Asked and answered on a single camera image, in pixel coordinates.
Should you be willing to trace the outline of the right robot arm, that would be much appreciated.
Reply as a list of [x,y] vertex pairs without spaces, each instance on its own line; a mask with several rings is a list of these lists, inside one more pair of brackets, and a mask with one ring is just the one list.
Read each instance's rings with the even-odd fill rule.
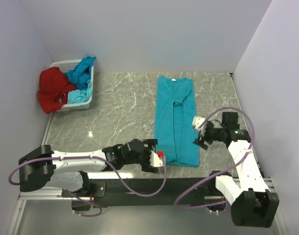
[[269,228],[274,220],[279,197],[271,192],[261,175],[247,130],[240,129],[238,113],[223,112],[221,127],[215,127],[204,117],[195,116],[192,126],[198,138],[194,143],[207,149],[215,141],[226,145],[236,166],[239,179],[223,174],[207,184],[212,195],[223,194],[231,207],[231,218],[236,226]]

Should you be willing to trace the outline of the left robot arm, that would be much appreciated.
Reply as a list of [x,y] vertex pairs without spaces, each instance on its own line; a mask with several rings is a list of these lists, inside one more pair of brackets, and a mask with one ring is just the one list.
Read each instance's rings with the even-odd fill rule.
[[142,171],[157,173],[163,166],[155,152],[157,143],[156,139],[133,139],[92,152],[53,151],[50,145],[41,145],[19,159],[20,191],[53,187],[84,197],[92,188],[88,172],[114,171],[139,164]]

